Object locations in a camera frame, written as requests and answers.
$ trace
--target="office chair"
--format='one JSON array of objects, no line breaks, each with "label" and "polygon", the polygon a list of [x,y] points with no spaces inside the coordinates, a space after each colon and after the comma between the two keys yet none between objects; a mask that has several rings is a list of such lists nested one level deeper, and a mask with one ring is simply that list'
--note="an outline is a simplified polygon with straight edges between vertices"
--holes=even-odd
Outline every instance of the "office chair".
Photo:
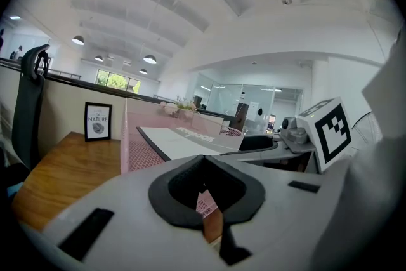
[{"label": "office chair", "polygon": [[[43,102],[44,77],[48,71],[48,54],[45,52],[48,48],[48,44],[32,48],[21,62],[11,140],[16,154],[29,170],[40,160],[38,124]],[[41,61],[44,62],[44,67],[42,72],[38,72]]]}]

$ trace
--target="framed picture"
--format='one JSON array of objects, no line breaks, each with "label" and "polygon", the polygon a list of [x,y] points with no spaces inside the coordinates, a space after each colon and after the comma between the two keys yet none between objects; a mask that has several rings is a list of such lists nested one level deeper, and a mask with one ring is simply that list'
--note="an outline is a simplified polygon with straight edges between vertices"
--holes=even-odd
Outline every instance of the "framed picture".
[{"label": "framed picture", "polygon": [[112,105],[89,103],[84,106],[84,140],[111,139]]}]

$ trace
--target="wooden table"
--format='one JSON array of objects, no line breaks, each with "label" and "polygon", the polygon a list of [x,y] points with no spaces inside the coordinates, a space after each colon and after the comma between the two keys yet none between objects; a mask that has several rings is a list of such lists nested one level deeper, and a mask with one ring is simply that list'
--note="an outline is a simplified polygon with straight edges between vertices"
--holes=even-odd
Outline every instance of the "wooden table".
[{"label": "wooden table", "polygon": [[[120,175],[120,141],[85,142],[69,133],[32,170],[12,204],[16,217],[41,231],[61,211],[107,180]],[[223,230],[217,209],[204,219],[208,242]]]}]

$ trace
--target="ceiling light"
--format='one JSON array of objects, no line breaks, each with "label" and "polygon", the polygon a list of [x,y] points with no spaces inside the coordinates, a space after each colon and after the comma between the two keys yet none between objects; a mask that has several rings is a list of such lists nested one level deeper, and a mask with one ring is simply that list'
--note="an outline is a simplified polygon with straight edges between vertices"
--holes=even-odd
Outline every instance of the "ceiling light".
[{"label": "ceiling light", "polygon": [[153,55],[147,55],[144,58],[145,62],[151,63],[152,65],[156,65],[157,64],[157,59],[155,59],[155,57]]},{"label": "ceiling light", "polygon": [[76,43],[78,45],[84,45],[84,38],[83,36],[80,35],[76,35],[73,39],[72,39],[73,43]]}]

